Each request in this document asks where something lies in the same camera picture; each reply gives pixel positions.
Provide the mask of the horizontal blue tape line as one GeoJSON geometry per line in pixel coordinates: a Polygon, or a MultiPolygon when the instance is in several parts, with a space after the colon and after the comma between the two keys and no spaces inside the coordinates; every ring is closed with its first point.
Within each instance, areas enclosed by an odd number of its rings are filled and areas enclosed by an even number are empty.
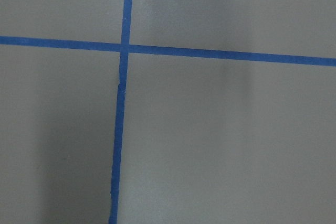
{"type": "MultiPolygon", "coordinates": [[[[1,36],[1,44],[15,45],[15,46],[30,46],[30,47],[109,51],[109,52],[121,51],[120,44],[107,43],[107,42],[42,39],[42,38],[13,37],[13,36],[1,36]]],[[[323,57],[262,54],[254,52],[175,48],[175,47],[160,47],[160,46],[146,46],[146,45],[129,45],[128,50],[130,53],[136,53],[136,54],[198,57],[198,58],[211,58],[211,59],[231,59],[231,60],[261,61],[261,62],[335,67],[334,58],[323,58],[323,57]]]]}

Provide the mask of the vertical blue tape line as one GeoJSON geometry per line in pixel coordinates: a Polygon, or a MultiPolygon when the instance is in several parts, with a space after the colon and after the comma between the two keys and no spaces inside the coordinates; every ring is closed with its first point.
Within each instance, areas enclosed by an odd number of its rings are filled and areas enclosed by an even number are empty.
{"type": "Polygon", "coordinates": [[[132,14],[132,0],[124,0],[122,31],[121,31],[121,49],[119,58],[119,84],[117,91],[113,157],[112,157],[112,169],[111,169],[111,190],[110,190],[111,209],[108,223],[118,222],[121,154],[122,154],[122,141],[123,141],[125,95],[127,88],[131,14],[132,14]]]}

